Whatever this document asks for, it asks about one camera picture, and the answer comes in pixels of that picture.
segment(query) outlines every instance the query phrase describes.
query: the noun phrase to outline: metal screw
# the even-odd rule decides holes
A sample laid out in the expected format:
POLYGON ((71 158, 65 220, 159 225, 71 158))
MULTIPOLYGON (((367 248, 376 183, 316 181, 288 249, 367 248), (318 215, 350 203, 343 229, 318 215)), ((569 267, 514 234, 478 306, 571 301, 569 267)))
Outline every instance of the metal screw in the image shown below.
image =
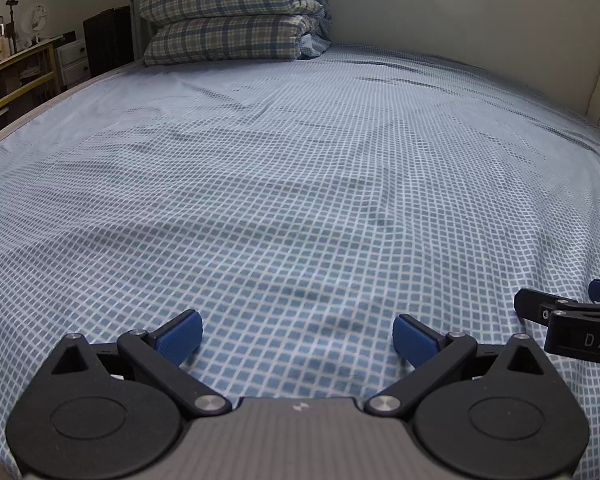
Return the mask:
POLYGON ((201 412, 216 412, 224 408, 226 400, 219 395, 203 395, 193 403, 201 412))
POLYGON ((391 395, 378 395, 369 401, 369 405, 376 412, 394 412, 400 408, 400 399, 396 399, 391 395))

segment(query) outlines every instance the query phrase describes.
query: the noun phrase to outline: bed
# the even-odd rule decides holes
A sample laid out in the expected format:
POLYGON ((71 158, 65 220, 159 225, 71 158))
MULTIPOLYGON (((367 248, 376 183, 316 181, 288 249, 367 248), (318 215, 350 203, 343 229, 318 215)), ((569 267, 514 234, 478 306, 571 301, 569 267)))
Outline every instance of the bed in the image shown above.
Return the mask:
MULTIPOLYGON (((58 339, 204 319, 184 365, 240 396, 363 399, 410 368, 406 312, 440 332, 528 331, 531 287, 600 278, 600 131, 512 82, 341 45, 313 60, 131 66, 0 140, 0 462, 58 339)), ((555 358, 589 417, 600 365, 555 358)))

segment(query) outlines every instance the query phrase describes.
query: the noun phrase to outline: bed sheet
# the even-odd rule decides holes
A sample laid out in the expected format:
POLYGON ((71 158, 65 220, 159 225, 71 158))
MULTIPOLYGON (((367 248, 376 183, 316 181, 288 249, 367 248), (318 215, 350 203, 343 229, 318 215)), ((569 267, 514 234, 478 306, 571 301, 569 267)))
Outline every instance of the bed sheet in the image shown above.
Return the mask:
MULTIPOLYGON (((409 371, 407 312, 502 343, 522 286, 600 278, 600 132, 487 72, 362 46, 138 68, 0 142, 0 460, 10 408, 67 332, 186 308, 185 363, 240 396, 368 397, 409 371)), ((600 366, 554 358, 592 426, 600 366)))

